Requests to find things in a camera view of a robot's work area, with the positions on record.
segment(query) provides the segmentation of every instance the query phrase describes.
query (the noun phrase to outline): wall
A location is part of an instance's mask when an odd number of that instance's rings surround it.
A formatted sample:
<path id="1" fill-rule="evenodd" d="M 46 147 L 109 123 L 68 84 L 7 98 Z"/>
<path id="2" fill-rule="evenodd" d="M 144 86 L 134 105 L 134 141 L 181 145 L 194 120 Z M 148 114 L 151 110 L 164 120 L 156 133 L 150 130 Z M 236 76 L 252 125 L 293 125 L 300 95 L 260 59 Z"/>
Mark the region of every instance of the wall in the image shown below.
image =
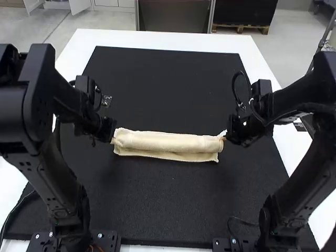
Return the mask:
<path id="1" fill-rule="evenodd" d="M 278 9 L 308 10 L 312 0 L 279 0 Z"/>

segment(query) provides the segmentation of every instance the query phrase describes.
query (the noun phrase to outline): white cabinet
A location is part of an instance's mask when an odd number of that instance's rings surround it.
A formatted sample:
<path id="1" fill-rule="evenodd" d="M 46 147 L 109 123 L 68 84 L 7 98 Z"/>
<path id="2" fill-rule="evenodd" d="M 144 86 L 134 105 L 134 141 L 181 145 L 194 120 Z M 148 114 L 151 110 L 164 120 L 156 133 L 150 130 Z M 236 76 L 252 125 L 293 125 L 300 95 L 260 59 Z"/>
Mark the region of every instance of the white cabinet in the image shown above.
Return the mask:
<path id="1" fill-rule="evenodd" d="M 112 11 L 135 13 L 135 0 L 69 0 L 64 2 L 46 0 L 23 0 L 28 15 L 39 5 L 45 9 L 70 9 L 73 15 L 89 9 L 90 11 Z"/>
<path id="2" fill-rule="evenodd" d="M 27 13 L 30 13 L 41 4 L 46 4 L 46 8 L 70 9 L 73 15 L 91 7 L 91 0 L 69 0 L 68 2 L 53 2 L 45 0 L 23 0 Z"/>
<path id="3" fill-rule="evenodd" d="M 134 8 L 134 0 L 118 0 L 119 7 L 129 7 Z"/>
<path id="4" fill-rule="evenodd" d="M 94 0 L 98 6 L 118 6 L 118 0 Z"/>

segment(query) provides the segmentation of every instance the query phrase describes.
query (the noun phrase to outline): wooden pallet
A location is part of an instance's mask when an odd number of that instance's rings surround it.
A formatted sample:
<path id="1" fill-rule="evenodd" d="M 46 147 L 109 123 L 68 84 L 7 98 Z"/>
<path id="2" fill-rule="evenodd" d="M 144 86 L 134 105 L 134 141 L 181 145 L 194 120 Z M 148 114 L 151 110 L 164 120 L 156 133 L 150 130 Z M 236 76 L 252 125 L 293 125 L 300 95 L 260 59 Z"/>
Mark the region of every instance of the wooden pallet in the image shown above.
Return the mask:
<path id="1" fill-rule="evenodd" d="M 212 25 L 212 32 L 217 32 L 217 27 L 229 27 L 229 28 L 237 28 L 237 33 L 242 34 L 244 28 L 254 28 L 258 29 L 263 35 L 268 35 L 269 25 L 267 26 L 258 26 L 258 25 L 225 25 L 225 24 L 213 24 Z"/>

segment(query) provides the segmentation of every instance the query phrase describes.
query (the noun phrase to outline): black box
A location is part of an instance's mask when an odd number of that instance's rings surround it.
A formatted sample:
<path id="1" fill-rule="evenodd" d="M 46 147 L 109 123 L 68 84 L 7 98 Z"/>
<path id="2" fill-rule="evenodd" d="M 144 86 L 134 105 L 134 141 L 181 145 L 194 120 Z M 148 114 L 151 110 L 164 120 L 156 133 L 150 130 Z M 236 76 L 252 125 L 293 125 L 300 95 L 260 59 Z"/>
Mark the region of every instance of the black box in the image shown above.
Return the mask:
<path id="1" fill-rule="evenodd" d="M 270 25 L 278 0 L 217 0 L 215 24 Z"/>

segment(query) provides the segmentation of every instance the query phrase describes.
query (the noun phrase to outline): white table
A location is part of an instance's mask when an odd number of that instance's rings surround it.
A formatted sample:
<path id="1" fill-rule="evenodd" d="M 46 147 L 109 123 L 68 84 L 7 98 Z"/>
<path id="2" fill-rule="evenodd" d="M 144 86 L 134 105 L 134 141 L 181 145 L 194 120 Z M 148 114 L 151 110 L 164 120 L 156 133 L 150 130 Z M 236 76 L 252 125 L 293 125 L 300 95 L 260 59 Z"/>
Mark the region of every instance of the white table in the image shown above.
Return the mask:
<path id="1" fill-rule="evenodd" d="M 238 53 L 251 83 L 269 79 L 273 91 L 281 89 L 266 61 L 250 36 L 157 33 L 149 31 L 117 31 L 78 29 L 56 62 L 57 70 L 68 80 L 82 74 L 96 46 L 144 48 L 179 51 Z M 275 126 L 274 141 L 289 175 L 306 153 L 311 137 L 298 132 L 292 124 Z M 0 223 L 17 203 L 27 180 L 2 158 L 0 159 Z M 323 247 L 336 222 L 336 191 L 311 215 L 310 227 L 319 247 Z M 28 241 L 5 241 L 0 252 L 24 252 Z M 168 251 L 200 251 L 201 249 L 164 248 Z M 122 246 L 122 251 L 158 251 L 162 248 Z"/>

